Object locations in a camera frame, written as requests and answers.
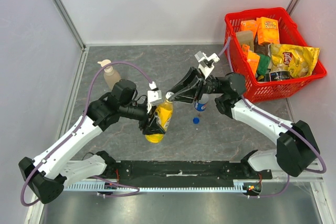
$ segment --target blue bottle cap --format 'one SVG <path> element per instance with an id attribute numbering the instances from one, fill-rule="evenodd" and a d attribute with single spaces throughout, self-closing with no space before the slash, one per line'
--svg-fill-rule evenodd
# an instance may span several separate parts
<path id="1" fill-rule="evenodd" d="M 200 119 L 196 117 L 196 118 L 193 119 L 193 123 L 194 123 L 194 124 L 198 124 L 198 123 L 200 122 L 199 120 L 200 120 Z"/>

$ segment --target yellow chip bag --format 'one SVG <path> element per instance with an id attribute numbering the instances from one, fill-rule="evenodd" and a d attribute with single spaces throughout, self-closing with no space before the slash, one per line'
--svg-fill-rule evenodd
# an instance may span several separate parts
<path id="1" fill-rule="evenodd" d="M 310 76 L 320 53 L 320 48 L 286 44 L 271 44 L 269 49 L 273 62 L 271 71 L 288 70 L 293 78 Z"/>

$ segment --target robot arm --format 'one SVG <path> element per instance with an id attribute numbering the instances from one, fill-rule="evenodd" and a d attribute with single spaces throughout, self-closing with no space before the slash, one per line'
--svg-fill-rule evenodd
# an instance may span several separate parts
<path id="1" fill-rule="evenodd" d="M 25 157 L 19 162 L 24 180 L 38 167 L 38 164 L 42 163 L 28 185 L 43 204 L 57 198 L 65 187 L 82 179 L 100 175 L 108 165 L 115 163 L 115 160 L 105 151 L 97 152 L 89 159 L 73 164 L 68 164 L 68 161 L 89 141 L 111 124 L 117 123 L 120 117 L 138 120 L 143 134 L 165 133 L 154 114 L 155 105 L 162 101 L 161 91 L 151 85 L 154 90 L 148 91 L 150 101 L 146 98 L 142 104 L 138 104 L 133 99 L 134 93 L 137 92 L 135 83 L 129 80 L 119 81 L 111 92 L 90 103 L 87 115 L 76 132 L 75 128 L 82 121 L 83 115 L 49 149 L 34 159 Z M 72 137 L 53 152 L 48 160 L 45 160 L 45 157 L 70 134 Z"/>
<path id="2" fill-rule="evenodd" d="M 297 177 L 316 159 L 313 151 L 302 140 L 281 126 L 285 125 L 298 132 L 320 153 L 307 123 L 303 121 L 292 123 L 280 119 L 257 108 L 247 99 L 242 99 L 246 87 L 245 77 L 241 74 L 211 76 L 214 63 L 218 62 L 216 55 L 207 57 L 204 53 L 198 52 L 195 58 L 199 62 L 198 69 L 191 67 L 185 77 L 169 90 L 174 93 L 170 100 L 193 103 L 200 100 L 204 93 L 222 94 L 215 98 L 216 107 L 221 114 L 248 124 L 276 145 L 276 149 L 273 150 L 255 150 L 249 153 L 242 159 L 242 162 L 247 163 L 247 169 L 257 172 L 266 169 L 282 169 L 287 174 Z"/>

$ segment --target green package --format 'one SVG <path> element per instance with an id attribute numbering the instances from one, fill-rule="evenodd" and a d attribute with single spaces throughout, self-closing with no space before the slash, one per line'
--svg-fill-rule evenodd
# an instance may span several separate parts
<path id="1" fill-rule="evenodd" d="M 264 76 L 266 74 L 271 58 L 266 55 L 262 55 L 262 54 L 257 54 L 257 55 L 260 56 L 260 60 L 259 60 L 258 68 L 257 68 L 257 74 Z"/>

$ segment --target red basket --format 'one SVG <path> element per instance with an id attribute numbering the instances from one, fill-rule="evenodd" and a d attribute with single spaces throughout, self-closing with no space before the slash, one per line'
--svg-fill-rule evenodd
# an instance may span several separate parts
<path id="1" fill-rule="evenodd" d="M 230 56 L 235 72 L 241 73 L 246 79 L 246 93 L 244 96 L 251 102 L 268 101 L 273 99 L 287 98 L 302 89 L 309 82 L 321 79 L 327 75 L 327 71 L 318 60 L 311 76 L 274 82 L 257 82 L 250 66 L 243 58 L 243 51 L 238 43 L 235 32 L 239 31 L 242 20 L 268 17 L 276 19 L 279 23 L 280 43 L 298 46 L 307 46 L 297 30 L 297 24 L 293 22 L 285 9 L 253 9 L 240 13 L 229 13 L 225 16 L 226 31 L 225 41 L 231 36 Z"/>

